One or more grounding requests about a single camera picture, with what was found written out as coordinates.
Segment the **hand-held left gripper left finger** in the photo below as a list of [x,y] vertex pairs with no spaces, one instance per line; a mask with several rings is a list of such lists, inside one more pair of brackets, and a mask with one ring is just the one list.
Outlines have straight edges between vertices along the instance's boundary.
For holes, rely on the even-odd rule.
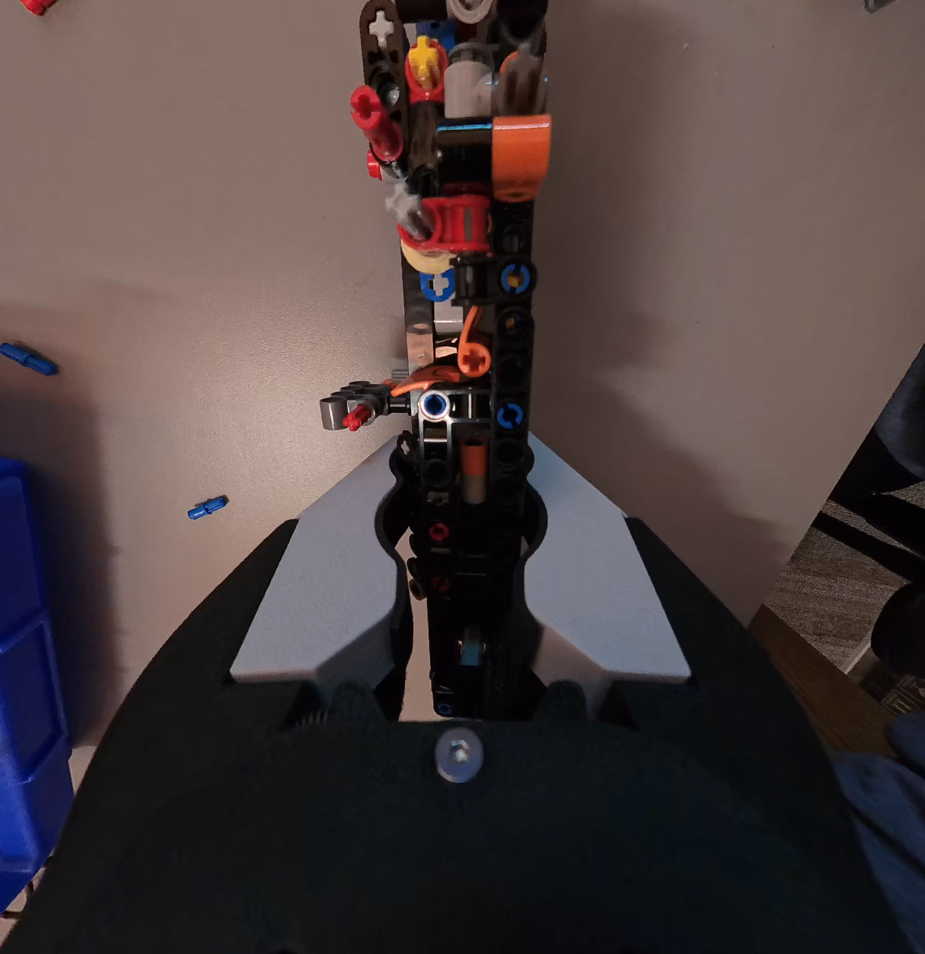
[[391,439],[305,508],[231,664],[240,684],[302,680],[322,702],[368,684],[402,712],[413,620],[397,547],[414,507],[411,469]]

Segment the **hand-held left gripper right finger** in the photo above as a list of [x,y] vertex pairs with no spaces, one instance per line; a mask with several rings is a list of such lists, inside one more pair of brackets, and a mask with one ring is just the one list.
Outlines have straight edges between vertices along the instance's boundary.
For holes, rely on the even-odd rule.
[[625,513],[535,435],[528,447],[546,519],[524,570],[541,626],[533,672],[545,685],[574,682],[589,712],[617,681],[685,684],[691,669]]

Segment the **multicoloured lego model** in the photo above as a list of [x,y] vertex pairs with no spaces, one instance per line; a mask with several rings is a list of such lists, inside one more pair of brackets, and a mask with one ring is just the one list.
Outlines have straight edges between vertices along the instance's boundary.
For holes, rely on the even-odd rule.
[[522,719],[542,694],[516,564],[538,508],[529,417],[548,173],[547,2],[365,2],[350,116],[392,188],[408,370],[321,401],[329,430],[392,414],[410,592],[427,602],[433,710]]

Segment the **black office chair base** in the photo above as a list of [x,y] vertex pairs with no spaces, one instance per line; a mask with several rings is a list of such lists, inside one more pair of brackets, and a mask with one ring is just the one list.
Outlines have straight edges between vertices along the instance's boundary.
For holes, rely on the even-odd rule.
[[820,511],[812,528],[898,576],[871,634],[876,658],[896,674],[925,681],[925,507],[896,495],[922,483],[912,462],[871,428],[839,478],[829,501],[877,531]]

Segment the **blue storage bin white label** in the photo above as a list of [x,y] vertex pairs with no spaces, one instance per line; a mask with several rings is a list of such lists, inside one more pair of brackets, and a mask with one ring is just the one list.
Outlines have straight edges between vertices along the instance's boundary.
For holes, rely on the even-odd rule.
[[0,458],[0,913],[47,861],[74,797],[28,478]]

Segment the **person's blue sweater torso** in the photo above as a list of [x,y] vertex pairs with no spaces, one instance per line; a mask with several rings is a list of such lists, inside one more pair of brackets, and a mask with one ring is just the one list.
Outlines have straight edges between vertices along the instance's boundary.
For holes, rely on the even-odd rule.
[[894,758],[842,753],[835,769],[874,877],[925,953],[925,712],[896,720],[887,738]]

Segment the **person's leg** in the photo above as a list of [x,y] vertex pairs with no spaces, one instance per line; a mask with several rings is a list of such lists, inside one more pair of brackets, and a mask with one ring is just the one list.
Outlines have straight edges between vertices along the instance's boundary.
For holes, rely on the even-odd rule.
[[925,481],[925,342],[874,424],[891,457]]

